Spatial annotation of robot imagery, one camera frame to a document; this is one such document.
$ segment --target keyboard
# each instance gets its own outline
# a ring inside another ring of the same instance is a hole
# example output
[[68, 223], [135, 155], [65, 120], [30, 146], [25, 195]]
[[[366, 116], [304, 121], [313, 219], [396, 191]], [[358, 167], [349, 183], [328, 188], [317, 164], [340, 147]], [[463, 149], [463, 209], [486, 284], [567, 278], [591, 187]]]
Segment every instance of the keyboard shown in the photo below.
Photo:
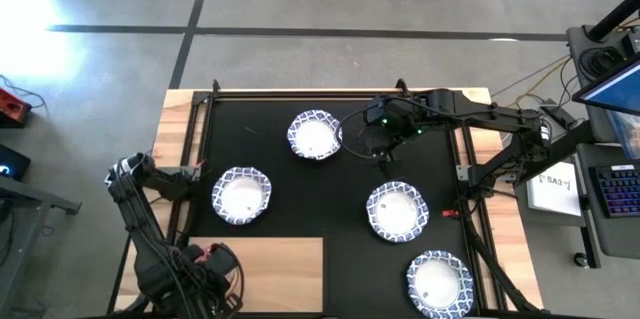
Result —
[[605, 216], [640, 216], [640, 166], [614, 165], [589, 168]]

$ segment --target concrete floor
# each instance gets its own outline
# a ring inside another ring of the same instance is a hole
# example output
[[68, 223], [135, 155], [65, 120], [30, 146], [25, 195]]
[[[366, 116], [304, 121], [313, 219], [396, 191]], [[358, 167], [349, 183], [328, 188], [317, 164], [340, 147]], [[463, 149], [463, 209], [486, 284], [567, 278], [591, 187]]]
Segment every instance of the concrete floor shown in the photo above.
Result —
[[[205, 0], [199, 26], [563, 33], [594, 23], [621, 0]], [[194, 0], [0, 0], [0, 73], [42, 94], [24, 130], [0, 143], [33, 159], [25, 181], [83, 202], [56, 213], [18, 305], [46, 318], [105, 312], [125, 244], [122, 219], [102, 184], [124, 155], [153, 145], [182, 35], [52, 33], [49, 24], [186, 26]], [[181, 88], [475, 86], [497, 91], [567, 53], [562, 42], [196, 36]], [[510, 103], [533, 82], [498, 96]], [[536, 93], [557, 100], [557, 77]], [[534, 101], [523, 100], [533, 107]], [[568, 104], [584, 117], [584, 107]], [[545, 306], [556, 313], [635, 318], [637, 261], [571, 263], [575, 228], [525, 223]]]

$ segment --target blue patterned bowl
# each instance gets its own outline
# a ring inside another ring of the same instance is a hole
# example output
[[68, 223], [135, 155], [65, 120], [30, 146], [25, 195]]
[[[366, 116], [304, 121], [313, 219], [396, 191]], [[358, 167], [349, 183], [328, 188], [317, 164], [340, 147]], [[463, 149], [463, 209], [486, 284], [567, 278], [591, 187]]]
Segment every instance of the blue patterned bowl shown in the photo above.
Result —
[[227, 223], [250, 223], [269, 205], [271, 182], [256, 168], [233, 167], [220, 177], [211, 192], [213, 210]]
[[[314, 160], [328, 158], [340, 149], [335, 131], [340, 125], [324, 110], [307, 110], [300, 113], [287, 130], [287, 139], [296, 155]], [[338, 133], [342, 139], [342, 129]]]
[[394, 243], [415, 239], [429, 221], [429, 208], [418, 190], [400, 181], [376, 188], [367, 200], [367, 214], [373, 230]]
[[460, 259], [428, 250], [407, 269], [409, 297], [427, 318], [459, 319], [473, 306], [473, 278]]

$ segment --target monitor screen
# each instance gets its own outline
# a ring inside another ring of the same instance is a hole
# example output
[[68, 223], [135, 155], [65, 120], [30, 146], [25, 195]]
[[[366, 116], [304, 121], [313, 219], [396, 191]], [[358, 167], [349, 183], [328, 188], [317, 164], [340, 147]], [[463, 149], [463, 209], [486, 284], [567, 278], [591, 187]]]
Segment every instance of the monitor screen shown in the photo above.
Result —
[[588, 105], [640, 115], [640, 57], [634, 56], [573, 97]]

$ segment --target wooden table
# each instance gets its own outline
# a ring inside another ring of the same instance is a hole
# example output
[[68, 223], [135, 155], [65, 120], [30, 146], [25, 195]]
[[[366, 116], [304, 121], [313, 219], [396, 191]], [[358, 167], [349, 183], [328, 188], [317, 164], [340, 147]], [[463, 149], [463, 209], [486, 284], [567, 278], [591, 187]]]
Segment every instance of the wooden table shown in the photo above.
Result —
[[[319, 91], [336, 91], [319, 89]], [[348, 89], [376, 93], [381, 89]], [[456, 88], [472, 101], [490, 103], [487, 88]], [[223, 92], [270, 90], [223, 90]], [[169, 90], [165, 97], [158, 132], [153, 147], [153, 157], [158, 167], [177, 167], [185, 139], [191, 99], [194, 90]], [[189, 165], [196, 165], [200, 133], [204, 122], [204, 110], [198, 112]], [[464, 140], [460, 130], [456, 132], [461, 162], [467, 161]], [[471, 129], [471, 136], [478, 163], [482, 164], [502, 150], [500, 134], [483, 129]], [[497, 186], [512, 193], [508, 185]], [[149, 193], [151, 200], [156, 196]], [[486, 201], [498, 261], [516, 287], [534, 305], [542, 307], [529, 247], [518, 212], [516, 201], [508, 196], [496, 195]], [[181, 210], [178, 228], [186, 218], [188, 203]], [[152, 204], [158, 223], [166, 230], [171, 204], [157, 201]], [[477, 213], [474, 214], [476, 228], [481, 234]], [[208, 244], [224, 242], [243, 263], [246, 277], [244, 312], [322, 312], [322, 238], [193, 238], [191, 243]], [[115, 309], [123, 309], [137, 296], [139, 290], [133, 263], [135, 248], [129, 245], [123, 275], [116, 298]], [[481, 262], [481, 271], [489, 308], [497, 308], [488, 268]]]

